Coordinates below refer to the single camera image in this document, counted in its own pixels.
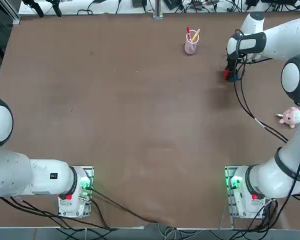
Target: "plush toy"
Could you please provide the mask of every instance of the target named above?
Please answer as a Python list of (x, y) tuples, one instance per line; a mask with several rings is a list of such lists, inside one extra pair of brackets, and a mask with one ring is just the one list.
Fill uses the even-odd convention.
[(280, 117), (279, 123), (289, 124), (290, 128), (294, 128), (296, 124), (300, 123), (300, 110), (294, 106), (290, 107)]

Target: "black cable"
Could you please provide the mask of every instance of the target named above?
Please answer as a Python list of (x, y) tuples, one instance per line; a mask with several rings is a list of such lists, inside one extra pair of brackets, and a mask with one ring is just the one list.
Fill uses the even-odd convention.
[(52, 9), (53, 5), (50, 7), (50, 9), (44, 14), (47, 15), (48, 12), (50, 12), (50, 10)]
[(265, 59), (261, 59), (261, 60), (258, 60), (258, 61), (254, 61), (252, 60), (251, 62), (247, 62), (246, 64), (250, 65), (250, 64), (258, 64), (258, 63), (262, 63), (262, 62), (265, 62), (265, 61), (268, 61), (268, 60), (272, 60), (273, 58), (265, 58)]
[(218, 5), (217, 5), (217, 4), (215, 5), (213, 0), (210, 0), (210, 1), (211, 1), (211, 3), (212, 3), (214, 12), (216, 13), (216, 12), (217, 12), (217, 6), (218, 6)]
[[(251, 118), (256, 119), (250, 112), (248, 112), (248, 110), (247, 110), (247, 109), (244, 107), (244, 105), (242, 104), (242, 102), (241, 102), (241, 100), (240, 100), (240, 98), (239, 98), (239, 95), (238, 95), (238, 91), (237, 91), (237, 87), (236, 87), (236, 82), (234, 82), (233, 85), (234, 85), (234, 92), (235, 92), (236, 98), (237, 98), (237, 100), (238, 100), (240, 106), (242, 107), (242, 109), (243, 109), (243, 110), (246, 112), (246, 114), (248, 114)], [(276, 135), (275, 133), (271, 132), (271, 131), (266, 127), (266, 125), (264, 125), (264, 126), (265, 126), (264, 129), (265, 129), (266, 131), (268, 131), (269, 133), (273, 134), (273, 135), (276, 136), (278, 139), (280, 139), (281, 141), (283, 141), (284, 143), (286, 143), (286, 141), (285, 141), (283, 138), (281, 138), (280, 136), (278, 136), (278, 135)]]
[(84, 231), (84, 230), (85, 230), (85, 229), (76, 230), (75, 232), (71, 233), (70, 236), (67, 236), (65, 240), (68, 240), (68, 239), (74, 239), (74, 238), (73, 238), (73, 235), (74, 235), (74, 234), (76, 234), (77, 232), (82, 232), (82, 231)]
[(208, 13), (211, 13), (211, 12), (209, 11), (209, 9), (208, 9), (208, 8), (206, 8), (205, 6), (202, 6), (202, 8), (203, 8), (203, 9), (205, 9), (205, 10), (207, 10), (207, 11), (208, 11)]
[(92, 188), (90, 188), (90, 187), (86, 187), (86, 189), (95, 192), (96, 194), (100, 195), (101, 197), (107, 199), (107, 200), (110, 201), (111, 203), (113, 203), (113, 204), (115, 204), (116, 206), (118, 206), (120, 209), (122, 209), (122, 210), (124, 210), (124, 211), (130, 213), (131, 215), (137, 217), (138, 219), (141, 219), (141, 220), (146, 221), (146, 222), (148, 222), (148, 223), (156, 223), (156, 224), (158, 223), (157, 221), (150, 220), (150, 219), (147, 219), (147, 218), (145, 218), (145, 217), (142, 217), (142, 216), (136, 214), (135, 212), (133, 212), (133, 211), (131, 211), (130, 209), (128, 209), (128, 208), (126, 208), (126, 207), (120, 205), (119, 203), (113, 201), (112, 199), (110, 199), (109, 197), (105, 196), (104, 194), (102, 194), (101, 192), (99, 192), (99, 191), (97, 191), (97, 190), (95, 190), (95, 189), (92, 189)]
[(236, 9), (238, 9), (239, 12), (242, 12), (242, 9), (240, 9), (240, 7), (239, 7), (235, 2), (229, 1), (229, 0), (224, 0), (224, 1), (226, 1), (226, 2), (228, 2), (228, 3), (231, 3), (233, 6), (236, 7)]
[(99, 239), (104, 239), (105, 238), (105, 236), (107, 236), (108, 234), (110, 234), (110, 233), (112, 233), (113, 231), (109, 231), (109, 232), (107, 232), (106, 234), (103, 234), (103, 235), (101, 235), (101, 236), (99, 236), (99, 237), (96, 237), (96, 238), (93, 238), (93, 239), (90, 239), (90, 240), (99, 240)]
[[(17, 202), (13, 197), (10, 197), (10, 199), (11, 199), (16, 205), (18, 205), (18, 206), (21, 207), (21, 208), (28, 209), (28, 210), (36, 210), (37, 212), (40, 212), (40, 213), (42, 213), (42, 214), (44, 214), (44, 215), (46, 215), (46, 216), (48, 216), (48, 215), (53, 216), (53, 213), (48, 212), (48, 211), (42, 211), (42, 210), (39, 210), (38, 208), (34, 207), (33, 205), (31, 205), (31, 204), (28, 203), (27, 201), (24, 201), (24, 203), (27, 204), (27, 205), (29, 205), (30, 207), (25, 206), (25, 205), (23, 205), (23, 204)], [(75, 231), (75, 229), (73, 229), (72, 227), (70, 227), (70, 226), (66, 223), (66, 221), (64, 221), (63, 219), (60, 219), (60, 220), (61, 220), (68, 228), (62, 226), (59, 222), (57, 222), (56, 220), (54, 220), (53, 217), (51, 217), (51, 216), (48, 216), (48, 218), (51, 219), (52, 221), (54, 221), (56, 224), (58, 224), (61, 228), (63, 228), (63, 229), (70, 229), (70, 230)]]
[(99, 233), (99, 232), (97, 232), (97, 231), (95, 231), (95, 230), (93, 230), (93, 229), (90, 229), (90, 228), (87, 228), (87, 230), (88, 230), (89, 232), (92, 232), (92, 233), (98, 235), (98, 236), (99, 236), (98, 239), (101, 238), (101, 239), (103, 239), (103, 240), (107, 240), (107, 239), (105, 238), (105, 235), (101, 235), (101, 233)]
[[(242, 35), (244, 34), (240, 29), (236, 29), (235, 31), (236, 31), (236, 32), (240, 32)], [(237, 91), (237, 87), (236, 87), (236, 80), (234, 80), (234, 81), (233, 81), (233, 85), (234, 85), (234, 91), (235, 91), (236, 98), (237, 98), (237, 100), (238, 100), (240, 106), (242, 107), (242, 109), (243, 109), (243, 110), (244, 110), (251, 118), (253, 118), (253, 119), (257, 120), (259, 123), (261, 123), (261, 124), (263, 125), (263, 128), (264, 128), (267, 132), (271, 133), (272, 135), (274, 135), (275, 137), (277, 137), (278, 139), (280, 139), (280, 140), (283, 141), (284, 143), (287, 143), (287, 142), (288, 142), (288, 139), (287, 139), (283, 134), (281, 134), (279, 131), (275, 130), (273, 127), (271, 127), (271, 126), (267, 125), (266, 123), (264, 123), (264, 122), (260, 121), (259, 119), (257, 119), (257, 118), (253, 115), (253, 113), (250, 111), (250, 109), (249, 109), (249, 107), (248, 107), (248, 104), (247, 104), (247, 101), (246, 101), (246, 98), (245, 98), (245, 94), (244, 94), (244, 92), (243, 92), (243, 87), (242, 87), (242, 79), (243, 79), (244, 74), (245, 74), (245, 71), (246, 71), (246, 64), (247, 64), (247, 58), (248, 58), (248, 56), (247, 56), (247, 55), (241, 56), (241, 58), (243, 59), (243, 62), (240, 62), (240, 63), (241, 63), (241, 66), (237, 69), (237, 64), (238, 64), (238, 61), (239, 61), (239, 58), (240, 58), (240, 56), (239, 56), (239, 47), (240, 47), (240, 42), (238, 43), (238, 45), (237, 45), (237, 47), (236, 47), (236, 50), (235, 50), (236, 53), (238, 54), (238, 57), (236, 58), (235, 63), (234, 63), (234, 74), (235, 74), (235, 76), (237, 77), (237, 81), (241, 81), (241, 82), (240, 82), (240, 86), (241, 86), (242, 97), (243, 97), (243, 101), (244, 101), (244, 103), (245, 103), (247, 109), (244, 107), (244, 105), (242, 104), (242, 102), (241, 102), (241, 100), (240, 100), (240, 98), (239, 98), (238, 91)], [(255, 61), (254, 63), (255, 63), (255, 64), (256, 64), (256, 63), (261, 63), (261, 62), (265, 62), (265, 61), (267, 61), (267, 60), (270, 60), (270, 58), (266, 58), (266, 59), (262, 59), (262, 60), (259, 60), (259, 61)], [(242, 69), (242, 72), (241, 72), (241, 76), (238, 77), (239, 70), (240, 70), (242, 67), (243, 67), (243, 69)]]
[(92, 1), (89, 6), (87, 7), (87, 9), (79, 9), (77, 12), (76, 12), (76, 15), (78, 16), (80, 12), (86, 12), (88, 15), (93, 15), (94, 12), (91, 11), (89, 8), (91, 7), (92, 4), (96, 4), (97, 2), (94, 0)]
[(91, 198), (90, 200), (91, 200), (91, 202), (93, 203), (93, 205), (96, 207), (96, 209), (97, 209), (97, 211), (98, 211), (98, 213), (99, 213), (99, 216), (100, 216), (100, 219), (101, 219), (101, 222), (102, 222), (103, 226), (104, 226), (105, 228), (107, 228), (107, 229), (110, 229), (110, 227), (107, 225), (107, 223), (106, 223), (106, 221), (105, 221), (104, 216), (103, 216), (102, 213), (101, 213), (101, 209), (100, 209), (99, 205), (97, 204), (97, 202), (96, 202), (95, 200), (93, 200), (92, 198)]
[(183, 231), (183, 230), (178, 230), (180, 233), (182, 234), (195, 234), (197, 231), (194, 232), (187, 232), (187, 231)]
[(213, 236), (215, 236), (217, 239), (219, 239), (219, 240), (224, 240), (224, 239), (222, 239), (221, 237), (219, 237), (219, 236), (217, 236), (213, 231), (211, 231), (211, 230), (208, 230)]
[(116, 8), (115, 14), (117, 14), (119, 11), (120, 3), (121, 3), (121, 0), (118, 0), (118, 7)]
[(67, 236), (68, 236), (67, 239), (71, 238), (71, 239), (74, 239), (74, 240), (80, 240), (79, 238), (76, 238), (76, 237), (73, 236), (73, 234), (75, 234), (76, 231), (75, 231), (74, 233), (72, 233), (72, 234), (68, 234), (68, 233), (66, 233), (66, 232), (64, 232), (64, 231), (61, 231), (61, 230), (58, 229), (58, 228), (56, 228), (55, 230), (59, 231), (60, 233), (63, 233), (64, 235), (67, 235)]
[[(269, 59), (271, 59), (271, 58), (267, 58), (267, 59), (264, 59), (264, 60), (260, 60), (260, 61), (255, 62), (255, 63), (264, 62), (264, 61), (269, 60)], [(245, 69), (246, 69), (245, 64), (246, 64), (246, 62), (247, 62), (247, 57), (246, 57), (245, 60), (243, 61), (243, 70), (242, 70), (242, 74), (241, 74), (241, 77), (240, 77), (240, 89), (241, 89), (241, 94), (242, 94), (242, 98), (243, 98), (244, 104), (245, 104), (245, 106), (246, 106), (246, 113), (249, 114), (251, 118), (257, 119), (257, 118), (254, 116), (254, 114), (251, 112), (250, 108), (248, 107), (247, 100), (246, 100), (245, 93), (244, 93), (244, 89), (243, 89), (243, 76), (244, 76), (244, 74), (245, 74)], [(287, 139), (284, 135), (282, 135), (279, 131), (275, 130), (273, 127), (271, 127), (271, 126), (265, 124), (264, 122), (260, 121), (259, 119), (258, 119), (258, 121), (259, 121), (262, 125), (265, 126), (265, 130), (266, 130), (266, 131), (268, 131), (268, 132), (271, 133), (271, 134), (273, 134), (272, 131), (274, 131), (274, 132), (276, 132), (277, 134), (279, 134), (280, 137), (277, 136), (276, 134), (273, 134), (274, 136), (276, 136), (277, 138), (279, 138), (281, 141), (283, 141), (283, 142), (285, 142), (285, 143), (288, 142), (288, 139)]]
[(151, 8), (152, 8), (152, 11), (155, 12), (155, 9), (154, 9), (154, 7), (152, 6), (151, 0), (149, 0), (149, 3), (150, 3), (150, 6), (151, 6)]
[(270, 3), (270, 6), (265, 10), (265, 12), (267, 12), (272, 6), (273, 6), (272, 3)]
[[(48, 216), (44, 215), (44, 214), (39, 214), (37, 212), (33, 212), (33, 211), (30, 211), (30, 210), (27, 210), (27, 209), (23, 209), (19, 206), (16, 206), (14, 205), (13, 203), (9, 202), (7, 199), (5, 199), (4, 197), (0, 197), (0, 199), (2, 201), (4, 201), (5, 203), (7, 203), (8, 205), (10, 205), (11, 207), (13, 207), (14, 209), (17, 209), (17, 210), (20, 210), (22, 212), (26, 212), (26, 213), (29, 213), (29, 214), (33, 214), (33, 215), (37, 215), (37, 216), (40, 216), (40, 217), (46, 217), (48, 218)], [(108, 230), (108, 231), (116, 231), (116, 229), (114, 230), (109, 230), (109, 229), (106, 229), (105, 227), (103, 226), (99, 226), (97, 224), (94, 224), (94, 223), (91, 223), (91, 222), (85, 222), (85, 221), (81, 221), (81, 220), (78, 220), (78, 219), (75, 219), (75, 218), (71, 218), (71, 217), (66, 217), (66, 216), (59, 216), (59, 215), (54, 215), (51, 213), (51, 216), (50, 217), (54, 217), (54, 218), (59, 218), (59, 219), (68, 219), (68, 220), (71, 220), (71, 221), (74, 221), (74, 222), (77, 222), (77, 223), (81, 223), (81, 224), (86, 224), (86, 225), (90, 225), (90, 226), (93, 226), (93, 227), (97, 227), (97, 228), (101, 228), (101, 229), (105, 229), (105, 230)]]
[(191, 3), (193, 5), (195, 12), (198, 13), (197, 6), (195, 5), (194, 0), (191, 0)]

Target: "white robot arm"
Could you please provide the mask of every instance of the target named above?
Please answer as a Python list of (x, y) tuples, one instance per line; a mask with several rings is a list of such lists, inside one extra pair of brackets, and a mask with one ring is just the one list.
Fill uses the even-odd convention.
[[(281, 72), (281, 86), (300, 106), (300, 19), (263, 30), (262, 13), (251, 12), (240, 30), (227, 43), (228, 65), (224, 76), (236, 74), (236, 60), (247, 62), (261, 56), (286, 61)], [(232, 178), (233, 194), (240, 218), (254, 218), (266, 198), (284, 198), (294, 182), (300, 164), (300, 126), (288, 143), (274, 157), (259, 165), (240, 166)], [(300, 193), (300, 172), (292, 194)]]
[[(0, 100), (0, 146), (11, 136), (14, 120)], [(58, 195), (58, 214), (83, 218), (91, 214), (93, 167), (69, 166), (54, 159), (29, 159), (0, 149), (0, 197)]]

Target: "pen holder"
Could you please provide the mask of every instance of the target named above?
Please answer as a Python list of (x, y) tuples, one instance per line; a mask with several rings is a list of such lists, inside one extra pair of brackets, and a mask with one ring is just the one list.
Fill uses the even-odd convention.
[[(197, 33), (196, 30), (190, 30), (190, 36), (191, 38), (193, 38), (193, 36)], [(195, 38), (194, 42), (191, 42), (189, 39), (188, 39), (188, 35), (186, 34), (185, 35), (185, 44), (184, 44), (184, 51), (191, 55), (191, 54), (194, 54), (195, 51), (196, 51), (196, 48), (197, 48), (197, 43), (199, 41), (199, 35)]]

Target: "brown tabletop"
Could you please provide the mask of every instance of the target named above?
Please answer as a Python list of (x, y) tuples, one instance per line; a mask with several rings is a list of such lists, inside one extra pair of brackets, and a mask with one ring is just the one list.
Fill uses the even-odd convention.
[[(33, 159), (93, 165), (95, 188), (134, 212), (179, 228), (218, 228), (226, 165), (267, 161), (282, 143), (240, 108), (223, 80), (226, 44), (246, 14), (150, 14), (26, 18), (14, 26), (0, 98), (14, 114), (5, 149)], [(300, 17), (266, 15), (265, 28)], [(186, 27), (201, 29), (196, 53)], [(247, 66), (251, 110), (287, 137), (275, 112), (293, 105), (280, 84), (284, 62)], [(54, 211), (55, 196), (27, 197)], [(146, 223), (98, 201), (109, 225)], [(100, 224), (96, 212), (87, 221)], [(246, 227), (250, 221), (237, 221)], [(55, 226), (0, 201), (0, 227)], [(229, 209), (222, 228), (230, 228)], [(300, 229), (291, 199), (277, 226)]]

